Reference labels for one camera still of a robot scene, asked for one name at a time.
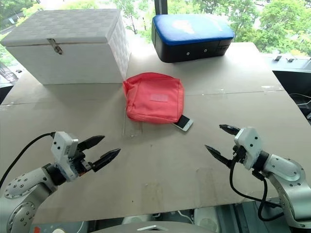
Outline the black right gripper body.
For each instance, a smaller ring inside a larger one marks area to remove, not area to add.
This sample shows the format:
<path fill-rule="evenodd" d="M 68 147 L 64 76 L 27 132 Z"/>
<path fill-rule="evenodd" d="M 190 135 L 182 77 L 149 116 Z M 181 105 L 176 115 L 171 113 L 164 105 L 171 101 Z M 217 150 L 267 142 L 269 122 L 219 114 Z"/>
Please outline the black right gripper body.
<path fill-rule="evenodd" d="M 233 147 L 233 151 L 234 151 L 234 157 L 233 157 L 231 166 L 234 167 L 236 163 L 243 164 L 245 160 L 245 156 L 246 156 L 246 149 L 243 146 L 235 145 Z"/>

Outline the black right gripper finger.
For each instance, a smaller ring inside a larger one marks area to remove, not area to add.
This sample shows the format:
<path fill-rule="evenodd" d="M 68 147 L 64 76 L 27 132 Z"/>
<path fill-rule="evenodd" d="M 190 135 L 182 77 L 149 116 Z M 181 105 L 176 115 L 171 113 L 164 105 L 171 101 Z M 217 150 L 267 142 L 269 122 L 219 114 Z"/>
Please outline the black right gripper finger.
<path fill-rule="evenodd" d="M 225 166 L 227 166 L 228 168 L 231 168 L 231 164 L 232 164 L 232 160 L 229 160 L 225 157 L 223 157 L 221 155 L 221 153 L 214 149 L 213 147 L 211 146 L 208 146 L 208 145 L 205 145 L 206 149 L 210 152 L 210 154 L 215 158 L 217 159 L 219 162 L 221 162 L 222 164 L 224 164 Z"/>
<path fill-rule="evenodd" d="M 231 125 L 227 125 L 227 124 L 220 124 L 219 128 L 224 130 L 228 134 L 234 135 L 234 136 L 236 136 L 239 133 L 239 131 L 241 130 L 240 128 L 238 128 L 236 126 L 231 126 Z"/>

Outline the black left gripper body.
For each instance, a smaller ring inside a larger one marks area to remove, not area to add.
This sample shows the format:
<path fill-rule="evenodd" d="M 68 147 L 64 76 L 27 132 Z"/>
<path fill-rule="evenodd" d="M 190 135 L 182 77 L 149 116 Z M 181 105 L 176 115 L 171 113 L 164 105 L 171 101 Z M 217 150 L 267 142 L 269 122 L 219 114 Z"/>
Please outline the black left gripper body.
<path fill-rule="evenodd" d="M 69 162 L 74 168 L 78 176 L 82 176 L 92 169 L 90 162 L 85 160 L 86 155 L 83 152 L 83 147 L 77 146 L 76 151 L 69 157 Z"/>

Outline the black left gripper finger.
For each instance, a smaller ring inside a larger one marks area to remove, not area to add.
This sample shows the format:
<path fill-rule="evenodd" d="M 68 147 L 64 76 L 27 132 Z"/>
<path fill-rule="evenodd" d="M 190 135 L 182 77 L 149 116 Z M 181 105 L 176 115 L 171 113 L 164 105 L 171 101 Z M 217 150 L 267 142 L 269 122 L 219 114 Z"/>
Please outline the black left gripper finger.
<path fill-rule="evenodd" d="M 102 155 L 100 159 L 91 164 L 92 170 L 97 172 L 108 165 L 119 154 L 120 151 L 121 148 L 113 149 Z"/>
<path fill-rule="evenodd" d="M 95 145 L 97 145 L 99 142 L 101 142 L 103 139 L 105 138 L 104 135 L 96 135 L 96 136 L 92 136 L 80 143 L 78 143 L 77 145 L 77 149 L 79 151 L 84 151 L 84 150 L 88 150 L 92 147 L 94 147 Z"/>

